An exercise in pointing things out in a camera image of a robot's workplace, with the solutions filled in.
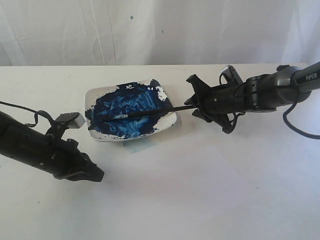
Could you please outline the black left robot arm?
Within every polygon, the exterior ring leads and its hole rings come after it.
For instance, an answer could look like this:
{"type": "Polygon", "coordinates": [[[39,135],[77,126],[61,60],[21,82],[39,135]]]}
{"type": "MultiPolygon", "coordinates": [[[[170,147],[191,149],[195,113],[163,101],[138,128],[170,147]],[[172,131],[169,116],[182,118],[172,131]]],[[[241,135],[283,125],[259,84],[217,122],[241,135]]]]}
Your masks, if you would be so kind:
{"type": "Polygon", "coordinates": [[[84,123],[79,112],[62,113],[51,120],[51,127],[42,134],[1,113],[0,153],[59,180],[101,182],[104,171],[78,149],[79,143],[71,138],[62,139],[66,130],[79,129],[84,123]]]}

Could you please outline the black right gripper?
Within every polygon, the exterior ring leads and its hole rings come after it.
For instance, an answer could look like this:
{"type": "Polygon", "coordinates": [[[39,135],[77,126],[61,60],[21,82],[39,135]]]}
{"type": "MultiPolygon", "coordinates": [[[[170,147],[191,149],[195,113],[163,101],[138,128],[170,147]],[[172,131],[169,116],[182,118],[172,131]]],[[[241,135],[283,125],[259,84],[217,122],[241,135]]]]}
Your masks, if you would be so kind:
{"type": "Polygon", "coordinates": [[[252,96],[249,95],[250,88],[246,83],[210,87],[196,74],[191,75],[186,81],[192,85],[195,96],[188,98],[184,105],[196,107],[192,116],[207,123],[211,123],[210,118],[214,116],[249,112],[253,109],[252,96]]]}

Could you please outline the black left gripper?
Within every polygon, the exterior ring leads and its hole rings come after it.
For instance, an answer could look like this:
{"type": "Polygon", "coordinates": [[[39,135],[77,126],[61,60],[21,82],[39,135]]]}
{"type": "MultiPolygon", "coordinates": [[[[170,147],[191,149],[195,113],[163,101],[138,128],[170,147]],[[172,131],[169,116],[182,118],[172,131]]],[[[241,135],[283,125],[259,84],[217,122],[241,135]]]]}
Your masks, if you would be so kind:
{"type": "Polygon", "coordinates": [[[91,161],[90,157],[78,149],[73,139],[58,141],[48,135],[37,136],[37,168],[52,174],[56,179],[69,181],[101,182],[104,171],[91,161]]]}

